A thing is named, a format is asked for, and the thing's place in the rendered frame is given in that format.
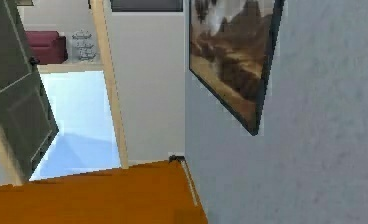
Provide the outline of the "dark red sofa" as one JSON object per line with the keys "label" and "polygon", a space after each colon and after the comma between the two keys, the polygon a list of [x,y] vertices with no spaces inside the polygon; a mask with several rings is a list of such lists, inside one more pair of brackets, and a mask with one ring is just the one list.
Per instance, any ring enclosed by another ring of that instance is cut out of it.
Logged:
{"label": "dark red sofa", "polygon": [[68,59],[66,37],[58,31],[26,31],[26,36],[40,65],[62,64]]}

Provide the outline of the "dark green room door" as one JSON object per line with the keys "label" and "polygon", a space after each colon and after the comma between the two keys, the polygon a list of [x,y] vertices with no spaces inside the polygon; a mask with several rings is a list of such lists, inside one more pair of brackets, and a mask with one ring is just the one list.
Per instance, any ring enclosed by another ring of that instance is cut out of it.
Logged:
{"label": "dark green room door", "polygon": [[0,0],[0,158],[10,182],[30,180],[59,133],[15,0]]}

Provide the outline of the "brown landscape painting black frame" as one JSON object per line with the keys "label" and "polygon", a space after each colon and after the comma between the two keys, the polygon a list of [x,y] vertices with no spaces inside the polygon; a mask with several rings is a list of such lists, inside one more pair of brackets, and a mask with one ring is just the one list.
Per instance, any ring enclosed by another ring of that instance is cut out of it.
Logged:
{"label": "brown landscape painting black frame", "polygon": [[189,69],[253,136],[284,1],[188,0]]}

